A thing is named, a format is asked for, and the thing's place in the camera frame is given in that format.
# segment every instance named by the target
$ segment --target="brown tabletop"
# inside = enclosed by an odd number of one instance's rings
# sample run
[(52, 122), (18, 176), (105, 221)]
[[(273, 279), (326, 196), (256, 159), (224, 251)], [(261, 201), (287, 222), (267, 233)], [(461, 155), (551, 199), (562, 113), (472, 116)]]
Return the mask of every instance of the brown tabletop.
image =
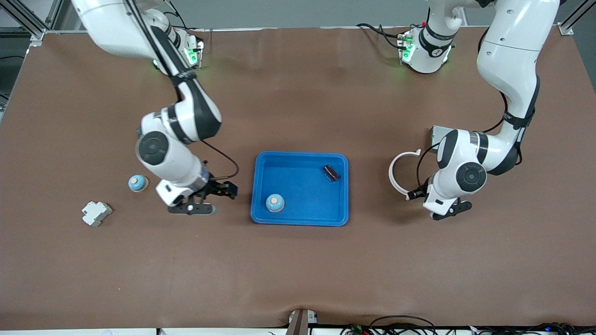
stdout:
[[(337, 323), (595, 324), (596, 95), (572, 38), (553, 30), (524, 162), (490, 176), (473, 210), (431, 221), (387, 179), (432, 125), (482, 130), (501, 117), (476, 70), (482, 32), (462, 29), (432, 75), (400, 66), (370, 31), (205, 34), (198, 76), (223, 114), (211, 143), (241, 166), (240, 196), (210, 198), (211, 217), (168, 214), (135, 157), (141, 117), (176, 98), (168, 79), (86, 35), (46, 35), (0, 128), (0, 328), (270, 327), (296, 308)], [(215, 174), (232, 171), (191, 149)], [(266, 150), (346, 155), (347, 225), (254, 224), (254, 160)], [(396, 166), (407, 187), (416, 162)], [(150, 190), (128, 189), (137, 173)], [(98, 228), (81, 219), (90, 200), (114, 209)]]

